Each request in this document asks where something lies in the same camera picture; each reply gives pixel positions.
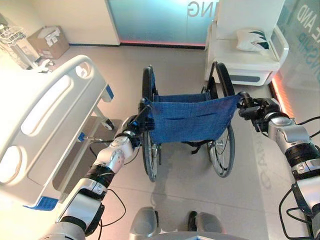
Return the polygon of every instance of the frosted glass panel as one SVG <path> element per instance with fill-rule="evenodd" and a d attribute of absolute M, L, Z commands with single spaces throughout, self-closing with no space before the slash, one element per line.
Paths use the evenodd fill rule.
<path fill-rule="evenodd" d="M 122 43 L 204 46 L 217 0 L 109 0 Z"/>

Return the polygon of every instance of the white wall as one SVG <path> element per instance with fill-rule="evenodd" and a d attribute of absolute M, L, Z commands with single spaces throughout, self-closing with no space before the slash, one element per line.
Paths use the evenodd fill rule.
<path fill-rule="evenodd" d="M 10 25 L 23 27 L 28 36 L 44 26 L 29 0 L 0 0 L 0 13 Z"/>
<path fill-rule="evenodd" d="M 60 25 L 69 43 L 119 45 L 105 0 L 30 0 L 44 24 Z"/>
<path fill-rule="evenodd" d="M 27 36 L 30 36 L 44 26 L 36 9 L 29 0 L 0 0 L 0 14 L 3 15 L 8 25 L 23 27 Z M 19 41 L 18 45 L 25 51 L 31 60 L 36 60 L 39 55 L 26 39 Z"/>

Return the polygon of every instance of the black cable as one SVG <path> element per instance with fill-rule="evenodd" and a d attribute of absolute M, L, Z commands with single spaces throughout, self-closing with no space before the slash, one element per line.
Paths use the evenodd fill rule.
<path fill-rule="evenodd" d="M 313 121 L 313 120 L 317 120 L 317 119 L 320 119 L 320 116 L 312 117 L 312 118 L 310 118 L 310 119 L 308 119 L 308 120 L 306 120 L 306 121 L 300 122 L 298 125 L 303 125 L 303 124 L 309 123 L 309 122 L 311 122 L 311 121 Z M 317 136 L 318 134 L 320 134 L 320 130 L 317 131 L 316 133 L 312 134 L 312 135 L 310 136 L 310 138 L 313 138 L 313 137 Z"/>
<path fill-rule="evenodd" d="M 97 158 L 97 154 L 92 150 L 92 147 L 91 147 L 91 146 L 89 146 L 89 150 L 90 150 L 90 152 L 95 156 L 95 158 Z"/>
<path fill-rule="evenodd" d="M 98 236 L 98 239 L 97 239 L 97 240 L 100 240 L 100 238 L 101 238 L 102 225 L 103 225 L 103 223 L 102 223 L 102 219 L 100 219 L 100 223 L 99 223 L 99 226 L 100 226 L 100 232 L 99 232 L 99 236 Z"/>
<path fill-rule="evenodd" d="M 125 216 L 125 214 L 126 214 L 126 212 L 127 212 L 127 209 L 126 209 L 126 206 L 125 206 L 124 202 L 123 202 L 123 201 L 121 200 L 121 198 L 115 193 L 115 191 L 113 191 L 112 189 L 108 189 L 107 191 L 113 192 L 113 194 L 119 199 L 119 201 L 121 202 L 121 204 L 122 204 L 122 206 L 123 206 L 123 208 L 124 208 L 124 213 L 123 213 L 122 216 L 119 217 L 117 220 L 115 220 L 115 221 L 113 221 L 113 222 L 111 222 L 111 223 L 108 223 L 108 224 L 106 224 L 106 225 L 102 225 L 102 224 L 99 223 L 99 226 L 100 226 L 101 228 L 104 228 L 104 227 L 110 226 L 110 225 L 112 225 L 112 224 L 115 224 L 116 222 L 118 222 L 119 220 L 121 220 L 121 219 Z"/>
<path fill-rule="evenodd" d="M 257 127 L 258 127 L 260 133 L 262 133 L 263 136 L 269 138 L 269 136 L 268 136 L 267 134 L 265 134 L 265 133 L 263 133 L 263 132 L 261 131 L 261 128 L 260 128 L 259 124 L 257 124 Z"/>
<path fill-rule="evenodd" d="M 298 125 L 303 125 L 303 124 L 309 123 L 309 122 L 311 122 L 313 120 L 316 120 L 316 119 L 320 119 L 320 116 L 312 117 L 312 118 L 310 118 L 310 119 L 308 119 L 306 121 L 300 122 Z"/>
<path fill-rule="evenodd" d="M 299 207 L 289 208 L 289 209 L 286 211 L 286 214 L 287 214 L 289 217 L 291 217 L 291 218 L 293 218 L 293 219 L 295 219 L 295 220 L 297 220 L 297 221 L 303 222 L 303 223 L 305 223 L 305 224 L 312 224 L 312 222 L 310 222 L 310 221 L 303 220 L 303 219 L 301 219 L 301 218 L 298 218 L 298 217 L 296 217 L 296 216 L 293 216 L 290 212 L 292 212 L 292 211 L 294 211 L 294 210 L 300 210 L 300 208 L 299 208 Z"/>
<path fill-rule="evenodd" d="M 95 153 L 95 151 L 92 149 L 91 145 L 92 144 L 109 144 L 112 143 L 113 140 L 104 140 L 104 141 L 93 141 L 89 144 L 89 150 L 90 152 L 95 156 L 95 158 L 97 158 L 97 154 Z"/>
<path fill-rule="evenodd" d="M 286 198 L 288 197 L 288 195 L 292 192 L 292 188 L 290 188 L 290 190 L 283 196 L 280 204 L 279 204 L 279 217 L 280 217 L 280 222 L 281 222 L 281 226 L 282 226 L 282 230 L 284 235 L 286 236 L 287 239 L 290 240 L 313 240 L 314 238 L 311 236 L 301 236 L 301 237 L 291 237 L 288 236 L 287 231 L 286 231 L 286 227 L 284 224 L 284 220 L 282 218 L 282 213 L 281 213 L 281 208 L 282 208 L 282 204 L 284 203 L 284 201 L 286 200 Z"/>
<path fill-rule="evenodd" d="M 132 160 L 130 160 L 130 161 L 128 161 L 128 162 L 126 162 L 124 165 L 127 165 L 127 164 L 129 164 L 129 163 L 132 163 L 132 162 L 133 162 L 133 160 L 135 160 L 135 159 L 136 159 L 136 157 L 138 156 L 139 150 L 140 150 L 140 148 L 138 148 L 138 151 L 136 152 L 136 155 L 134 156 L 134 158 L 133 158 Z"/>
<path fill-rule="evenodd" d="M 310 138 L 313 138 L 314 136 L 317 136 L 318 134 L 320 134 L 320 130 L 317 131 L 316 133 L 312 134 L 312 135 L 310 136 Z"/>

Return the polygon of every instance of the white pillow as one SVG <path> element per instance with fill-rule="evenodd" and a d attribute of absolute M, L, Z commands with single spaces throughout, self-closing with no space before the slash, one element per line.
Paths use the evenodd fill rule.
<path fill-rule="evenodd" d="M 261 30 L 240 29 L 236 31 L 238 44 L 236 48 L 242 51 L 261 52 L 269 49 L 266 35 Z"/>

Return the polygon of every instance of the bed caster wheel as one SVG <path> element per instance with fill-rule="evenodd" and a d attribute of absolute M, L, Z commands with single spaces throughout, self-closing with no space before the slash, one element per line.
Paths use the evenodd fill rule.
<path fill-rule="evenodd" d="M 108 130 L 110 130 L 110 131 L 112 131 L 113 129 L 115 129 L 115 126 L 114 126 L 114 124 L 112 123 L 112 121 L 110 121 L 110 119 L 107 119 L 106 121 L 102 122 L 102 125 L 103 125 L 106 129 L 108 129 Z"/>

